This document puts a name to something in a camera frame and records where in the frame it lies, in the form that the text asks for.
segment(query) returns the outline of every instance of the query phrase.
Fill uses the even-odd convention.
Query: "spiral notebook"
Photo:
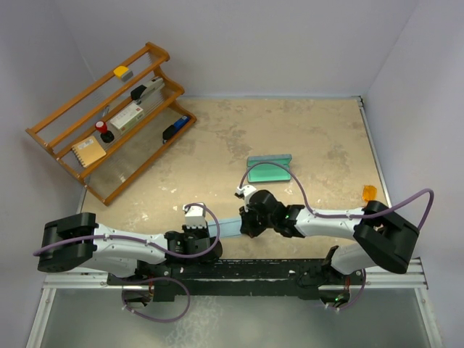
[[[84,168],[107,154],[94,136],[89,136],[80,143],[72,145],[72,152]]]

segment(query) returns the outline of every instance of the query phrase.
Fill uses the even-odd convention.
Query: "notebook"
[[[89,136],[80,143],[72,145],[72,152],[84,168],[107,154],[94,136]]]

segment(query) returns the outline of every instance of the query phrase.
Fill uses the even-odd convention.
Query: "white wall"
[[[464,342],[463,43],[464,2],[421,1],[366,97],[393,201],[436,192],[419,251],[448,347]],[[424,204],[405,214],[417,222]]]
[[[75,213],[77,183],[24,131],[91,83],[51,0],[0,11],[0,340],[24,347],[43,275],[32,256],[44,224]]]
[[[365,93],[417,0],[56,0],[96,77],[145,42],[187,95]]]

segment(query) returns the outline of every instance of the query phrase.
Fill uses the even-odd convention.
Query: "wooden rack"
[[[158,158],[164,151],[166,151],[166,149],[177,138],[179,138],[196,122],[196,117],[189,111],[182,108],[176,100],[181,94],[184,93],[182,86],[169,79],[161,70],[160,65],[163,62],[168,61],[170,58],[169,54],[164,49],[149,42],[145,45],[144,48],[137,51],[135,54],[127,58],[119,65],[130,67],[132,64],[137,63],[137,61],[142,57],[149,57],[150,63],[148,66],[146,66],[144,69],[141,69],[141,71],[137,74],[136,71],[134,71],[134,76],[130,80],[124,83],[118,90],[109,95],[103,101],[99,102],[96,106],[88,108],[90,110],[85,112],[84,116],[81,117],[80,115],[82,114],[79,114],[78,118],[74,117],[73,119],[70,119],[69,111],[76,107],[76,105],[81,103],[84,99],[88,100],[88,97],[92,94],[98,93],[99,88],[102,88],[111,79],[116,79],[113,70],[110,70],[106,75],[92,83],[88,88],[80,92],[66,104],[62,105],[58,110],[52,112],[47,118],[39,122],[37,125],[26,129],[26,132],[48,153],[50,153],[50,155],[56,161],[58,161],[58,163],[63,166],[67,172],[69,172],[75,179],[79,181],[79,183],[81,183],[88,191],[90,191],[105,205],[109,205],[126,187],[129,186],[129,184],[131,184],[140,174],[142,174],[142,172],[147,169],[148,166],[150,166],[150,164],[156,160],[156,158]],[[120,137],[117,137],[112,143],[110,143],[110,145],[105,149],[107,154],[104,157],[92,163],[87,168],[76,166],[73,167],[73,165],[70,165],[66,159],[70,158],[69,153],[74,155],[72,153],[72,146],[96,133],[94,127],[96,117],[98,120],[108,121],[118,112],[124,109],[129,103],[132,102],[132,99],[130,97],[121,99],[121,96],[125,92],[133,89],[132,87],[135,88],[138,86],[137,82],[141,81],[149,74],[160,76],[165,82],[165,87],[161,91],[162,101],[160,102],[160,105],[145,115],[145,117],[132,129]],[[112,108],[107,114],[104,114],[104,109],[109,105],[112,105]],[[151,121],[154,120],[156,116],[160,115],[160,113],[166,109],[170,109],[177,114],[180,114],[179,117],[181,115],[187,115],[189,116],[190,120],[168,142],[161,145],[153,153],[149,154],[148,159],[146,159],[143,164],[139,165],[135,170],[132,170],[130,175],[127,178],[124,178],[123,182],[121,182],[114,190],[112,190],[112,192],[110,192],[108,195],[99,193],[98,187],[95,187],[92,184],[90,175],[95,173],[95,171],[100,168],[110,157],[117,153],[118,149],[123,148],[125,144],[131,138],[136,136],[142,128],[146,127]],[[58,125],[59,133],[53,136],[50,141],[46,141],[41,136],[39,136],[39,132],[46,131],[50,125],[53,125],[57,121],[63,120],[67,117],[68,119],[64,121],[67,121],[67,123],[71,122],[72,124],[61,128],[60,125]]]

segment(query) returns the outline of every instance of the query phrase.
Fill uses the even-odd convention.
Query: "floor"
[[[87,194],[83,211],[97,221],[137,233],[181,231],[182,205],[204,202],[218,218],[239,216],[233,194],[248,156],[291,154],[291,169],[320,209],[363,205],[364,185],[385,202],[368,137],[354,99],[181,99],[198,117],[194,127],[114,202],[105,207]],[[284,204],[302,204],[297,185],[272,183],[268,189]],[[285,239],[267,231],[259,238],[223,239],[226,258],[325,257],[329,237]]]

